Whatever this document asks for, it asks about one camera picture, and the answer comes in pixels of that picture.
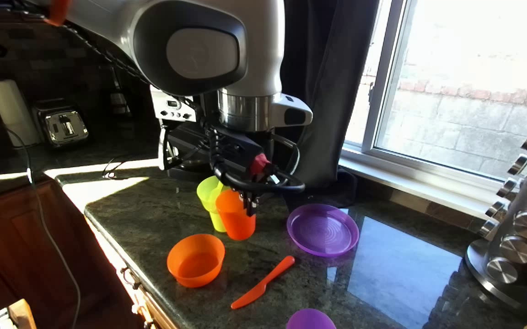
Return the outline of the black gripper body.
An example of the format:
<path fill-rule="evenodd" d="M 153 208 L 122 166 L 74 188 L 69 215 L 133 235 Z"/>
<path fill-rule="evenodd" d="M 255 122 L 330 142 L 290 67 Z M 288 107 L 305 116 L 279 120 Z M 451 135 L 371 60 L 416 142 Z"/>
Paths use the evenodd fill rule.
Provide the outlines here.
<path fill-rule="evenodd" d="M 243 193 L 301 191 L 303 182 L 274 164 L 246 135 L 197 122 L 158 122 L 162 168 L 210 169 L 222 184 Z"/>

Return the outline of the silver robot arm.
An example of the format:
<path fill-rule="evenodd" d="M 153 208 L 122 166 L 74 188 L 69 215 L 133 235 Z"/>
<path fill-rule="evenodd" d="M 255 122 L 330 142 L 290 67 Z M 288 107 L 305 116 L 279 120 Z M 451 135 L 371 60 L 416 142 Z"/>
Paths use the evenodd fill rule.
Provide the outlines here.
<path fill-rule="evenodd" d="M 312 109 L 281 91 L 283 0 L 27 0 L 50 25 L 74 23 L 118 47 L 142 78 L 169 94 L 211 93 L 197 124 L 213 175 L 255 210 L 265 191 L 299 191 L 272 162 L 279 127 Z"/>

